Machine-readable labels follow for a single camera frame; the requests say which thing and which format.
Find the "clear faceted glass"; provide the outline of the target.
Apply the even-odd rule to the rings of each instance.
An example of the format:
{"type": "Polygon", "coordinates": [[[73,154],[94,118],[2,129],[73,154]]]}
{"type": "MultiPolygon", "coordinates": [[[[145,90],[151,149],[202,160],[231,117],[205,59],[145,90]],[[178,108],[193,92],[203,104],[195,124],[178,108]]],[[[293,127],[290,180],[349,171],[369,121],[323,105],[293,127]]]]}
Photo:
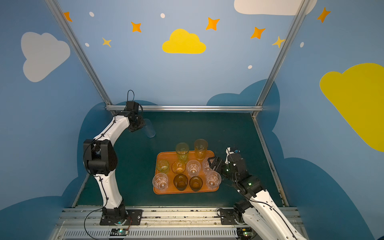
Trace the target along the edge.
{"type": "Polygon", "coordinates": [[[163,192],[169,187],[169,178],[167,174],[158,173],[153,177],[152,183],[155,191],[163,192]]]}
{"type": "Polygon", "coordinates": [[[198,176],[201,172],[201,163],[197,160],[190,160],[187,162],[186,170],[188,175],[192,178],[198,176]]]}
{"type": "Polygon", "coordinates": [[[209,161],[208,161],[208,158],[203,160],[203,162],[202,162],[202,170],[203,170],[205,175],[208,175],[212,171],[212,169],[210,167],[210,164],[209,164],[209,161]]]}
{"type": "Polygon", "coordinates": [[[222,182],[222,177],[216,171],[210,171],[206,175],[206,186],[209,190],[216,190],[222,182]]]}

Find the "tall clear bluish glass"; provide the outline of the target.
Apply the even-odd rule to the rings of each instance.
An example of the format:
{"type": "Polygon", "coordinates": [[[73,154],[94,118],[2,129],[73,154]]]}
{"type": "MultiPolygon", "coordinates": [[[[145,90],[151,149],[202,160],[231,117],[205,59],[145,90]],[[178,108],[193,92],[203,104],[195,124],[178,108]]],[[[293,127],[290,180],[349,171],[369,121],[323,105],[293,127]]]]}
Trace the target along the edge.
{"type": "Polygon", "coordinates": [[[152,122],[149,119],[144,119],[144,121],[145,121],[145,125],[142,128],[144,134],[148,138],[153,138],[156,135],[156,131],[154,129],[152,122]]]}

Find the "tall amber glass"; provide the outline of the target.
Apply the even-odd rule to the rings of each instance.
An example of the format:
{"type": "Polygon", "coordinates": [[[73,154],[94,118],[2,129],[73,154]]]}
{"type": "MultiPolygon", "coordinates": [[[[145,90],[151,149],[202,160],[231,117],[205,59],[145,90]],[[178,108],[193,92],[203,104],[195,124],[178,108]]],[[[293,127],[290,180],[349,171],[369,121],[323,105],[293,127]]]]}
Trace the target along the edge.
{"type": "Polygon", "coordinates": [[[202,161],[208,149],[208,142],[204,139],[198,139],[194,143],[194,148],[197,160],[202,161]]]}

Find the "small olive textured cup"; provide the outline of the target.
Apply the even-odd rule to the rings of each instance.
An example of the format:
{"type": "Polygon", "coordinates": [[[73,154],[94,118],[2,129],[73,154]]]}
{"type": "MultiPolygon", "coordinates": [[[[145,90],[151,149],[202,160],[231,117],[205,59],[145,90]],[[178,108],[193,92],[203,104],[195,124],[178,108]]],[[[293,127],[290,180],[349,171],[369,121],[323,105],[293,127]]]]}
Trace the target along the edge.
{"type": "Polygon", "coordinates": [[[203,187],[203,180],[199,176],[194,176],[190,178],[189,185],[192,191],[198,192],[203,187]]]}

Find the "orange plastic tray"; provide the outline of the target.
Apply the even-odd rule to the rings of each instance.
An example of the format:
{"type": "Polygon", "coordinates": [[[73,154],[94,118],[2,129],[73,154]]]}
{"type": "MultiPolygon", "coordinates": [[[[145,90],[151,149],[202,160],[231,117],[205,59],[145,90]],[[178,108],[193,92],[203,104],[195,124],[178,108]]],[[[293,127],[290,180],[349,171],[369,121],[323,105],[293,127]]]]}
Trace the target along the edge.
{"type": "MultiPolygon", "coordinates": [[[[212,157],[214,157],[214,153],[212,151],[207,151],[204,159],[212,158],[212,157]]],[[[169,161],[169,164],[170,164],[170,170],[169,170],[169,172],[167,174],[167,176],[169,178],[169,187],[168,187],[167,190],[165,190],[163,192],[158,192],[158,191],[154,190],[154,193],[156,193],[157,195],[187,194],[187,193],[207,193],[207,192],[215,192],[215,191],[217,191],[219,189],[219,188],[216,189],[216,190],[209,190],[208,189],[208,187],[206,186],[206,175],[204,174],[203,170],[201,169],[201,172],[198,175],[203,180],[203,187],[201,188],[201,190],[198,191],[198,192],[194,192],[194,191],[191,190],[190,185],[189,185],[189,181],[190,181],[191,177],[188,175],[187,170],[185,170],[182,174],[187,176],[187,178],[188,178],[188,186],[187,186],[187,188],[184,191],[179,191],[174,186],[174,177],[177,174],[173,173],[173,171],[172,171],[172,164],[175,161],[179,161],[179,159],[177,157],[177,153],[176,152],[162,152],[162,153],[159,153],[158,156],[157,156],[157,160],[167,160],[167,161],[169,161]]],[[[195,156],[195,151],[190,151],[189,152],[188,161],[190,161],[190,160],[197,160],[197,158],[195,156]]]]}

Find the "tall green glass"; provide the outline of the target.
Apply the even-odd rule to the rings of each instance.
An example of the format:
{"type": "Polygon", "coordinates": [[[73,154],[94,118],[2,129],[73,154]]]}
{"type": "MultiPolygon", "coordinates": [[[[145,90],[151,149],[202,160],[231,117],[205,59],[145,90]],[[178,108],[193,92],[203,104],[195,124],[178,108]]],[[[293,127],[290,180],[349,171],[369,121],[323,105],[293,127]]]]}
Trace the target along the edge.
{"type": "Polygon", "coordinates": [[[188,162],[189,150],[190,148],[187,143],[179,143],[176,145],[176,153],[179,161],[185,164],[188,162]]]}

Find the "short yellow glass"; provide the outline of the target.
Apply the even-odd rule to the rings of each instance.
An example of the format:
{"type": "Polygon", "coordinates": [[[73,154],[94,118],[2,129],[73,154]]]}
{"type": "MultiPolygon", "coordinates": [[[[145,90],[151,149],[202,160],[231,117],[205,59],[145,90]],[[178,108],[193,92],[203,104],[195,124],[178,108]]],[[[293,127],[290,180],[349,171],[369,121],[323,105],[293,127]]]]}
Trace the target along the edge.
{"type": "Polygon", "coordinates": [[[182,174],[186,170],[186,164],[182,161],[175,161],[172,164],[172,171],[175,174],[182,174]]]}

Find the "dark olive textured cup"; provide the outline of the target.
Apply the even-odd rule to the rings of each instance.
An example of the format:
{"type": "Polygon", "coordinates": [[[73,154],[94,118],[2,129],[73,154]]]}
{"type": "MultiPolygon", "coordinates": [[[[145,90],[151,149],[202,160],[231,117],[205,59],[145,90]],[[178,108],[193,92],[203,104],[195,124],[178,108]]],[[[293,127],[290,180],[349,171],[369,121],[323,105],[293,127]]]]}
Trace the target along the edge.
{"type": "Polygon", "coordinates": [[[188,186],[188,178],[184,174],[178,174],[174,177],[174,186],[179,191],[184,191],[188,186]]]}

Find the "short green glass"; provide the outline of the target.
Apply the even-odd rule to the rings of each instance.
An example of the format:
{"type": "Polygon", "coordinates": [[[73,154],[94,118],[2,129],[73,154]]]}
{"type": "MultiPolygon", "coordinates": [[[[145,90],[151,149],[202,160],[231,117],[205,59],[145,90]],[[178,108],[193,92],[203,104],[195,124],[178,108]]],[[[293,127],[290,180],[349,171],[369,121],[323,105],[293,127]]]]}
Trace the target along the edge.
{"type": "Polygon", "coordinates": [[[168,174],[168,172],[170,170],[169,161],[167,161],[167,160],[157,160],[156,168],[157,168],[157,171],[159,173],[168,174]]]}

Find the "clear faceted glass back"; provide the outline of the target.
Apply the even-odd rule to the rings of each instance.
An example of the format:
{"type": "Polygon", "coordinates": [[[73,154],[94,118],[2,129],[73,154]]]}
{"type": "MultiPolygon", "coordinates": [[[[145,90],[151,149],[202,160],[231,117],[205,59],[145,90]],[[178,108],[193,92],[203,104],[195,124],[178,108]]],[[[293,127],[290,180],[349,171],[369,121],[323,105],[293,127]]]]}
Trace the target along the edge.
{"type": "Polygon", "coordinates": [[[155,191],[163,192],[169,187],[169,178],[167,174],[158,173],[153,177],[152,183],[155,191]]]}

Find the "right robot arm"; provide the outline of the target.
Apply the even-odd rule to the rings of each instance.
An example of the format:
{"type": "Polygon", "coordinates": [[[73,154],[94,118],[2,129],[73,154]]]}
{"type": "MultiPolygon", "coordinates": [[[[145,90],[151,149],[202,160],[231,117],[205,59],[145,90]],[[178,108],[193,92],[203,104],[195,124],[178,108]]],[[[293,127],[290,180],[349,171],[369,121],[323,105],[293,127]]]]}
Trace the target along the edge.
{"type": "Polygon", "coordinates": [[[239,153],[227,153],[226,160],[208,158],[209,167],[231,180],[246,200],[234,205],[235,219],[251,227],[262,240],[304,240],[263,188],[257,177],[249,174],[239,153]]]}

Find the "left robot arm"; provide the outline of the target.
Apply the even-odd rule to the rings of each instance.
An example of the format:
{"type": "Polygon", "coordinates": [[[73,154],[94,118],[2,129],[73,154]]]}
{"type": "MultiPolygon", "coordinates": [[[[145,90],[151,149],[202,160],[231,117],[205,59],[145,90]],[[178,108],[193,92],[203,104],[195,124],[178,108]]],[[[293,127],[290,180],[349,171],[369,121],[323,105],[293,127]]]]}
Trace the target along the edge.
{"type": "Polygon", "coordinates": [[[145,125],[138,111],[122,111],[100,134],[83,143],[85,169],[97,181],[103,198],[102,218],[115,225],[121,225],[126,220],[127,212],[116,180],[118,157],[114,144],[125,130],[134,132],[145,125]]]}

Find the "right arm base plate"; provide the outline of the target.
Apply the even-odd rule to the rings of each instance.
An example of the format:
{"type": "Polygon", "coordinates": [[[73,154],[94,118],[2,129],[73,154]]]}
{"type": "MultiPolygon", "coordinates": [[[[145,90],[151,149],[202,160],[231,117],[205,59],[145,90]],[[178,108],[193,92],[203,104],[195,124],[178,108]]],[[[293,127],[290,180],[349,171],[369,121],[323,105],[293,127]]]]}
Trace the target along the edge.
{"type": "Polygon", "coordinates": [[[244,225],[242,214],[234,209],[218,209],[217,214],[222,225],[244,225]]]}

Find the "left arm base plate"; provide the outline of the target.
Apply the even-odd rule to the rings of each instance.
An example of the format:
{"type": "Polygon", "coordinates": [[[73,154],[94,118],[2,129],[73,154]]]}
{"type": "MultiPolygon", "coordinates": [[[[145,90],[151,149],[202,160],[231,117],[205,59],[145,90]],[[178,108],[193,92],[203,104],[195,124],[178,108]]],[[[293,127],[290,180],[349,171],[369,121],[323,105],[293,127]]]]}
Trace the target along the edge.
{"type": "Polygon", "coordinates": [[[141,209],[103,209],[101,226],[138,226],[141,223],[141,209]]]}

